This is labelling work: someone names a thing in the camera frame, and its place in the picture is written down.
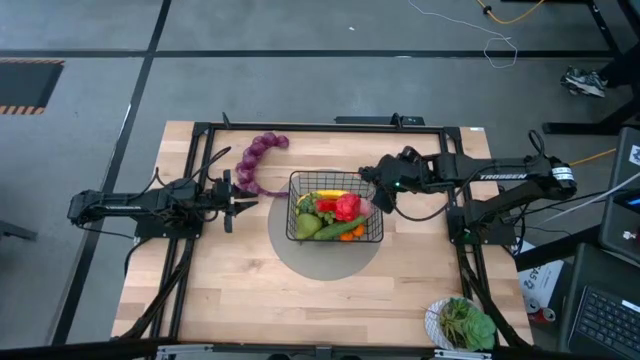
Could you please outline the person's shoe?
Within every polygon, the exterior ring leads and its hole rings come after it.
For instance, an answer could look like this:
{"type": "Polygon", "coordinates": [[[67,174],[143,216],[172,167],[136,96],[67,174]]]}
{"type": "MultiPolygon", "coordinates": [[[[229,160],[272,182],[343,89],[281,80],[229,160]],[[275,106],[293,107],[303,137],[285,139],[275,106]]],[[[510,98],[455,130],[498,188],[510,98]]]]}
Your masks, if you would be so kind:
{"type": "Polygon", "coordinates": [[[596,71],[569,66],[560,78],[560,84],[572,95],[604,98],[607,81],[603,80],[596,71]]]}

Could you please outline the black aluminium table frame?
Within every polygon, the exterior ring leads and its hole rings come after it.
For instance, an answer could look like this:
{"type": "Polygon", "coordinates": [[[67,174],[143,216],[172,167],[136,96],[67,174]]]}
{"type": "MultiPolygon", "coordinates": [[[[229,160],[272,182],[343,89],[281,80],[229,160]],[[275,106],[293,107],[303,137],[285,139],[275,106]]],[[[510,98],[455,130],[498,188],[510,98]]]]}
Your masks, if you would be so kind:
{"type": "MultiPolygon", "coordinates": [[[[156,166],[163,180],[181,177],[190,150],[194,122],[169,121],[164,128],[156,166]]],[[[437,134],[395,131],[345,132],[284,129],[285,124],[223,125],[214,130],[212,152],[232,150],[211,168],[213,177],[233,170],[254,137],[273,131],[290,140],[285,151],[269,151],[261,162],[259,183],[269,190],[286,188],[297,170],[355,171],[375,165],[385,154],[404,146],[422,154],[441,151],[437,134]]],[[[178,340],[192,343],[331,344],[429,346],[424,327],[433,302],[462,295],[455,248],[449,242],[445,217],[411,222],[384,215],[383,240],[378,244],[337,245],[336,250],[377,250],[354,275],[321,281],[296,273],[279,258],[268,234],[270,198],[233,220],[233,233],[223,221],[206,224],[196,240],[188,274],[178,340]]],[[[129,330],[158,291],[169,240],[155,239],[131,256],[111,335],[129,330]]],[[[493,301],[518,335],[532,343],[532,334],[518,284],[515,264],[501,247],[482,252],[493,301]]]]}

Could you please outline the green pear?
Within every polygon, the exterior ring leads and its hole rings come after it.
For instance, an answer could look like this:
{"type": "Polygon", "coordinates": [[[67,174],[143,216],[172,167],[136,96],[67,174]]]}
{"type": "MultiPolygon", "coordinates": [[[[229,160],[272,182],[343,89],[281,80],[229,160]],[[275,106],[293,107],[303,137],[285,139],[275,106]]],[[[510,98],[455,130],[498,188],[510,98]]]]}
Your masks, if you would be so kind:
{"type": "Polygon", "coordinates": [[[301,213],[297,217],[297,232],[296,238],[298,240],[305,240],[323,227],[322,220],[314,214],[301,213]]]}

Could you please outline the black chair base leg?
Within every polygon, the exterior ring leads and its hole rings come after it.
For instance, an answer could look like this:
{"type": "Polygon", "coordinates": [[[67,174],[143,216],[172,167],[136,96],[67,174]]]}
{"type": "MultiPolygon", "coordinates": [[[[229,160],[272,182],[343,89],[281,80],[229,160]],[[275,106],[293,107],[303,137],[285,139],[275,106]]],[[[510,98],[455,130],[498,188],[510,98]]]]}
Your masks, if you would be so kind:
{"type": "Polygon", "coordinates": [[[17,237],[23,240],[34,241],[37,233],[24,227],[0,220],[0,237],[17,237]]]}

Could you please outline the black hazard-striped floor mat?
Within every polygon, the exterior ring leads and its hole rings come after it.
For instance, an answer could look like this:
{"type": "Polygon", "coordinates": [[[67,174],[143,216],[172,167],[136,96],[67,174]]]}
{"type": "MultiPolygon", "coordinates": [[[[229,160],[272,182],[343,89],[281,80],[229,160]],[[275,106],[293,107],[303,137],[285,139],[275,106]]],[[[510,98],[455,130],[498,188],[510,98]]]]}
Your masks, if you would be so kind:
{"type": "Polygon", "coordinates": [[[64,60],[0,58],[0,115],[41,115],[64,60]]]}

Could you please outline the white paper sign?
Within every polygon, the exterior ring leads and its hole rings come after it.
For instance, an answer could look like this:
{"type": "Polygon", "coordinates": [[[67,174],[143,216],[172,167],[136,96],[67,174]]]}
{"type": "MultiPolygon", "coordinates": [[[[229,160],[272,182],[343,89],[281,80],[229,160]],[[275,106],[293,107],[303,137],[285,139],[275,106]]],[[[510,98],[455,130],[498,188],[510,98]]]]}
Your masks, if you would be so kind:
{"type": "Polygon", "coordinates": [[[551,301],[564,262],[556,260],[528,270],[518,271],[521,292],[526,300],[534,299],[542,307],[551,301]]]}

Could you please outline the person's leg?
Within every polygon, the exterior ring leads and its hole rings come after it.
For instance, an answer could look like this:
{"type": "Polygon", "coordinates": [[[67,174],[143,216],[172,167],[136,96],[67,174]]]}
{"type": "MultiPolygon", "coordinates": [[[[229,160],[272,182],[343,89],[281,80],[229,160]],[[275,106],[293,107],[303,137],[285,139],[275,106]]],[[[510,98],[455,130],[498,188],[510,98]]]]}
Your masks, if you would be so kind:
{"type": "Polygon", "coordinates": [[[640,82],[640,42],[602,68],[599,77],[612,88],[640,82]]]}

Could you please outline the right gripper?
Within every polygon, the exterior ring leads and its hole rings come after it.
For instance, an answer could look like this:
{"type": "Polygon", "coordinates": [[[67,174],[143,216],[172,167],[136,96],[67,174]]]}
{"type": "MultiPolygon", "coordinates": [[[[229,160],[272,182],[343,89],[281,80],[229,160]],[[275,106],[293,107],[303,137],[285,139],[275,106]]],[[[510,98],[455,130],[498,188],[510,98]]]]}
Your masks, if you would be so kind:
{"type": "Polygon", "coordinates": [[[384,213],[392,213],[398,193],[426,193],[426,176],[426,165],[415,149],[405,147],[396,156],[384,155],[373,169],[373,204],[384,213]]]}

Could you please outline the potted green succulent plant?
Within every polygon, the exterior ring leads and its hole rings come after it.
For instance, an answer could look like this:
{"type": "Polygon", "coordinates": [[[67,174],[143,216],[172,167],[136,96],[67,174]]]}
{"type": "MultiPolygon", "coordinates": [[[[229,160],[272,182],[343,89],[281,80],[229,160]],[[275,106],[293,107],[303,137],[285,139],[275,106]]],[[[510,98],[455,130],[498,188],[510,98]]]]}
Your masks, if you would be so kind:
{"type": "Polygon", "coordinates": [[[446,350],[491,350],[497,327],[475,303],[451,297],[432,303],[425,312],[425,330],[430,340],[446,350]]]}

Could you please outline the green grape bunch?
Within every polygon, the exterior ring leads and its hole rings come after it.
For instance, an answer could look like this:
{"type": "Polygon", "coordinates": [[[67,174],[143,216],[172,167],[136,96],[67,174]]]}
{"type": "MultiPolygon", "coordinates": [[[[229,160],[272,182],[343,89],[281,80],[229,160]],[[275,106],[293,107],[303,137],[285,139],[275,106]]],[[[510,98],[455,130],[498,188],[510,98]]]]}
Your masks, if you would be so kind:
{"type": "Polygon", "coordinates": [[[317,217],[319,217],[325,224],[333,224],[336,219],[335,212],[330,212],[330,213],[316,212],[315,200],[321,199],[321,198],[325,198],[325,197],[321,197],[320,195],[315,194],[315,192],[309,193],[308,195],[300,198],[296,205],[297,214],[301,214],[301,213],[314,214],[317,217]]]}

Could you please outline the green cucumber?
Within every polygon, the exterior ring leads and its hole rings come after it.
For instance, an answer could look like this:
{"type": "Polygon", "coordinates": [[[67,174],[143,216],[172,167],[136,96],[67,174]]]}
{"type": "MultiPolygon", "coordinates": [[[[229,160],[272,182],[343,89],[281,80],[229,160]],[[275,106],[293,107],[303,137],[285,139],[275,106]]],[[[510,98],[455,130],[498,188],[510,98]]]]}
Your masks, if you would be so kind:
{"type": "Polygon", "coordinates": [[[341,234],[352,231],[353,229],[355,229],[359,225],[362,225],[365,222],[366,222],[366,218],[364,216],[358,216],[351,222],[336,222],[334,224],[331,224],[317,231],[313,235],[313,239],[320,240],[320,241],[331,240],[341,234]]]}

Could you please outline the black crossbeam with silver brackets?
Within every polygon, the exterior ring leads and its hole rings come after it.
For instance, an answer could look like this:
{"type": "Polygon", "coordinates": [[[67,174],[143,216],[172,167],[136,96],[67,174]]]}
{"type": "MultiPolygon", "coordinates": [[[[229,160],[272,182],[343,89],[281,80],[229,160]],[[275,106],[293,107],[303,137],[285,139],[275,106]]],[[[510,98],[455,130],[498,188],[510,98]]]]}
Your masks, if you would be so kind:
{"type": "Polygon", "coordinates": [[[0,350],[0,360],[133,360],[136,358],[183,353],[281,353],[314,356],[321,360],[334,357],[399,356],[453,360],[627,360],[623,358],[552,352],[535,347],[499,346],[491,351],[469,352],[437,347],[380,347],[335,345],[265,345],[205,343],[181,344],[170,338],[116,339],[106,342],[50,345],[0,350]]]}

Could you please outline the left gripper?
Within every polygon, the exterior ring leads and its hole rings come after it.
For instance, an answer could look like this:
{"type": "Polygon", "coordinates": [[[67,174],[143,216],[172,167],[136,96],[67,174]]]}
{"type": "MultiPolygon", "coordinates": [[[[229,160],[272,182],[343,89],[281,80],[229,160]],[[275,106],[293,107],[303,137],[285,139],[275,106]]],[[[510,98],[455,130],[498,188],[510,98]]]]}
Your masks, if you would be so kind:
{"type": "Polygon", "coordinates": [[[226,233],[233,232],[233,218],[243,211],[258,204],[258,201],[235,202],[234,199],[256,198],[257,194],[237,185],[233,186],[231,171],[223,171],[222,178],[215,182],[216,209],[214,218],[223,220],[223,228],[226,233]]]}

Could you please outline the black desk leg frame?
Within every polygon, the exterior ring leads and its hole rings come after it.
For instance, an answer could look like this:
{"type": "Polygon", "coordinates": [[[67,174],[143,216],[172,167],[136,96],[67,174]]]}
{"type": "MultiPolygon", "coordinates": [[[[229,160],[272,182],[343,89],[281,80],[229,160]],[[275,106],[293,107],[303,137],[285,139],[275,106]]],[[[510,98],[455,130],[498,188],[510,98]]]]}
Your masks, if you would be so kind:
{"type": "MultiPolygon", "coordinates": [[[[637,37],[637,42],[634,44],[636,45],[640,42],[640,0],[615,1],[637,37]]],[[[589,6],[591,15],[600,28],[600,32],[612,53],[613,59],[611,61],[627,52],[629,49],[625,52],[620,50],[594,0],[584,0],[584,2],[589,6]]],[[[630,123],[632,117],[640,117],[640,82],[622,86],[630,87],[632,98],[602,120],[588,123],[546,122],[542,125],[543,132],[551,135],[613,136],[617,135],[625,127],[640,130],[640,124],[634,125],[630,123]]]]}

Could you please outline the grey device with sticker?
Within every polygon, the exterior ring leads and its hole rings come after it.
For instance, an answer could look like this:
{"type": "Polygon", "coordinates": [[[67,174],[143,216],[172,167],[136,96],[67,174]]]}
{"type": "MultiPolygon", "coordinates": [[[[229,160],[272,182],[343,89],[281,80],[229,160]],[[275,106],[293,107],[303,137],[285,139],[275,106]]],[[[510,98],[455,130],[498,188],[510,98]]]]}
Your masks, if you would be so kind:
{"type": "Polygon", "coordinates": [[[605,202],[600,243],[640,263],[640,130],[625,127],[619,134],[610,187],[631,178],[605,202]]]}

